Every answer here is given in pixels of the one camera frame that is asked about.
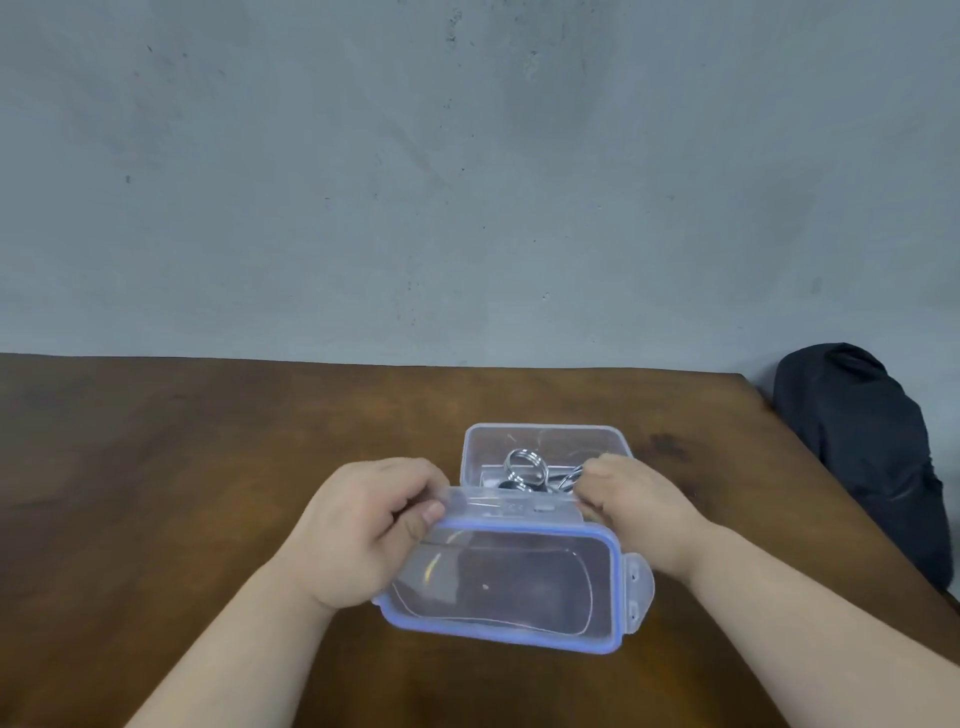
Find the person's right hand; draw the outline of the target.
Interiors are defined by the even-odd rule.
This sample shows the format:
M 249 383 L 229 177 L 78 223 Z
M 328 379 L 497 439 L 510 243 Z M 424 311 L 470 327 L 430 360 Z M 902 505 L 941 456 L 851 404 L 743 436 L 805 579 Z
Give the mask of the person's right hand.
M 643 556 L 655 571 L 689 586 L 715 524 L 672 481 L 642 461 L 628 458 L 617 525 L 607 528 L 624 552 Z

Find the black bag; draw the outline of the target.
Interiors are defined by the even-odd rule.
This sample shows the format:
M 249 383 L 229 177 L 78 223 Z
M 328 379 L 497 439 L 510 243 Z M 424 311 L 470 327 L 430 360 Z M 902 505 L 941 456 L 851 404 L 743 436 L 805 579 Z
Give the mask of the black bag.
M 807 346 L 775 368 L 779 418 L 937 591 L 954 580 L 943 483 L 917 402 L 866 349 Z

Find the person's left hand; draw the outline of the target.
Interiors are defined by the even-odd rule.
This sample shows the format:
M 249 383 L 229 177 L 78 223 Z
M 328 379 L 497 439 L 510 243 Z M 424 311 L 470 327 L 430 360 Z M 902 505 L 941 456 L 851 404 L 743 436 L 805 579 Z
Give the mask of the person's left hand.
M 390 542 L 396 517 L 428 500 L 447 506 L 449 491 L 450 481 L 425 458 L 343 465 L 310 499 L 271 566 L 325 610 L 369 601 L 421 543 Z

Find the clear plastic container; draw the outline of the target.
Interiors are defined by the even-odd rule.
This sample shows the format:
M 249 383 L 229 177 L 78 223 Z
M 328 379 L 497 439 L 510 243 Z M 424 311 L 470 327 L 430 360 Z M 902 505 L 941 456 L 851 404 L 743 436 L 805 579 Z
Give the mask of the clear plastic container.
M 633 453 L 611 426 L 478 422 L 464 435 L 460 485 L 566 497 L 583 464 L 601 455 Z

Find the clear lid with blue seal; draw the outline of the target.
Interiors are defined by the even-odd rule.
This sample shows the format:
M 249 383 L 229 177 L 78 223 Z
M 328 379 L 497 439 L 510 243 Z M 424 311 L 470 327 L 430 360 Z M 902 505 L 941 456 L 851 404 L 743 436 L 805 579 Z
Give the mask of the clear lid with blue seal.
M 452 487 L 444 517 L 372 599 L 398 628 L 590 654 L 619 649 L 653 571 L 572 493 Z

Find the person's left forearm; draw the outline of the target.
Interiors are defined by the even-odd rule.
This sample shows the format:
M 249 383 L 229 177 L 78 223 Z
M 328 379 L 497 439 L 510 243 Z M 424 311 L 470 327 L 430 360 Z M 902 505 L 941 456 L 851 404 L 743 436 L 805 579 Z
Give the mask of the person's left forearm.
M 335 610 L 273 557 L 246 580 L 125 728 L 291 728 Z

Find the person's right forearm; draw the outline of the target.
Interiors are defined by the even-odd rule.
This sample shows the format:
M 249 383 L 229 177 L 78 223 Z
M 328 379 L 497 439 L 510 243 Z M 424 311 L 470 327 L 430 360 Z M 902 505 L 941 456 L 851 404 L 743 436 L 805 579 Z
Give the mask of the person's right forearm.
M 686 583 L 792 728 L 960 728 L 960 665 L 729 528 Z

